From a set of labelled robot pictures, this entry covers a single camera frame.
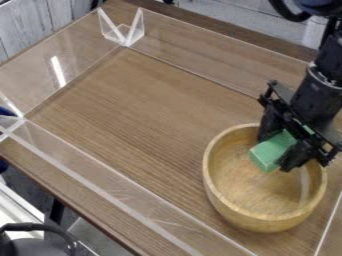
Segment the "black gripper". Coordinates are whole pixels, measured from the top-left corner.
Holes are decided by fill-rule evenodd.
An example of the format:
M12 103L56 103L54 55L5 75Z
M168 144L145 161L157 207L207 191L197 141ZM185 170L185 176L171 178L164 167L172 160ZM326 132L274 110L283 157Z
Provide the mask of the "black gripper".
M312 159L327 166L342 152L342 136L332 124L342 110L342 74L324 76L310 66L296 90L270 80L258 101L264 108L258 141L283 130L296 140L278 159L280 170L290 172Z

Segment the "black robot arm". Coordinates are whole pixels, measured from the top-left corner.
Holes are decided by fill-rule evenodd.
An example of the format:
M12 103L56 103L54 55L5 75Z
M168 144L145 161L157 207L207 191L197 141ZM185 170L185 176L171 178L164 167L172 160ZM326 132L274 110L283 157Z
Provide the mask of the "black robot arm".
M249 158L264 172L288 172L311 160L326 166L342 152L342 136L334 128L342 111L342 0L294 0L298 12L284 0L268 2L292 22L314 16L327 20L299 87L292 90L271 80L259 96L264 111Z

